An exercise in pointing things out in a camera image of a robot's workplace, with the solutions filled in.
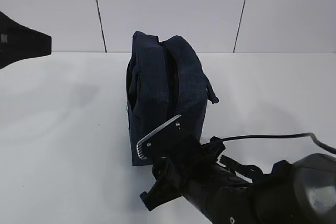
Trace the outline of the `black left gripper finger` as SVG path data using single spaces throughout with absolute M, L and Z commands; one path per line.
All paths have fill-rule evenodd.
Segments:
M 52 38 L 25 27 L 1 13 L 1 68 L 15 62 L 48 56 Z

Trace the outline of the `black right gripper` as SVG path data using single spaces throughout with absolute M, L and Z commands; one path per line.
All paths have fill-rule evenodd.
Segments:
M 225 150 L 223 140 L 212 137 L 200 144 L 192 136 L 139 141 L 139 157 L 152 159 L 155 184 L 140 198 L 149 211 L 184 197 L 200 212 L 250 212 L 246 194 L 249 182 L 236 175 L 236 168 L 221 167 L 217 159 Z

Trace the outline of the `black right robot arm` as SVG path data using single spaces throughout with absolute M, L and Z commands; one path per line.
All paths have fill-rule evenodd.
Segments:
M 324 153 L 269 174 L 223 155 L 222 138 L 146 137 L 136 150 L 153 159 L 156 181 L 140 197 L 148 210 L 183 197 L 212 223 L 335 223 L 335 149 L 308 136 Z

